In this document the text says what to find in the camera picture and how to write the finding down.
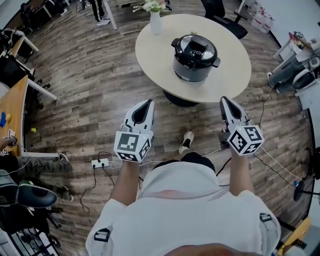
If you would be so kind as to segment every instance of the table base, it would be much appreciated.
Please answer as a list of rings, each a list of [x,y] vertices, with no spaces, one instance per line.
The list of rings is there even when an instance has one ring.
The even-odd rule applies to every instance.
[[[172,95],[171,93],[167,92],[167,91],[163,91],[164,96],[166,96],[166,98],[172,102],[173,104],[179,106],[179,107],[193,107],[195,105],[198,105],[198,102],[193,102],[193,101],[189,101],[189,100],[185,100],[183,98],[179,98],[177,96]]]

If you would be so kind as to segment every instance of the blue object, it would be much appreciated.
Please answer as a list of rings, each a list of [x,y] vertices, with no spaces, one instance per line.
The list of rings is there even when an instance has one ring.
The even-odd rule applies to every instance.
[[[1,121],[0,121],[0,127],[4,127],[5,126],[5,124],[6,124],[6,114],[5,114],[5,112],[2,112],[2,114],[1,114]]]

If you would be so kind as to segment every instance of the camouflage pants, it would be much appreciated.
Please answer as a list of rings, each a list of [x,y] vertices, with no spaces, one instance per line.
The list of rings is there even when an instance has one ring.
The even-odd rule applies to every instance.
[[[71,164],[66,160],[59,158],[44,158],[44,157],[17,157],[18,166],[24,168],[18,171],[19,180],[31,181],[34,185],[46,188],[56,193],[61,198],[61,194],[66,191],[63,187],[54,186],[44,183],[38,176],[41,173],[66,173],[72,171]]]
[[[45,157],[17,157],[18,166],[25,167],[19,170],[19,177],[38,177],[41,173],[66,173],[72,171],[71,164],[66,161],[60,161],[59,158]]]

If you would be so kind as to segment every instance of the white vase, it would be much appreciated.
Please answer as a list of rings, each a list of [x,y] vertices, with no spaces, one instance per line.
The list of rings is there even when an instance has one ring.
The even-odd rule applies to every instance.
[[[160,11],[150,11],[150,29],[153,35],[159,35],[161,33]]]

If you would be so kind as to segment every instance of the pressure cooker handle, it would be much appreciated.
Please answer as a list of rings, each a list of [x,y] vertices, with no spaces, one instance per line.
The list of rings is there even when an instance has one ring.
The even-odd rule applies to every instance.
[[[176,47],[177,44],[179,43],[179,40],[180,40],[180,38],[174,39],[174,40],[172,41],[172,43],[171,43],[171,46],[172,46],[172,47]]]
[[[221,62],[221,59],[216,57],[216,59],[215,59],[214,63],[212,64],[212,66],[215,67],[215,68],[219,67],[220,62]]]

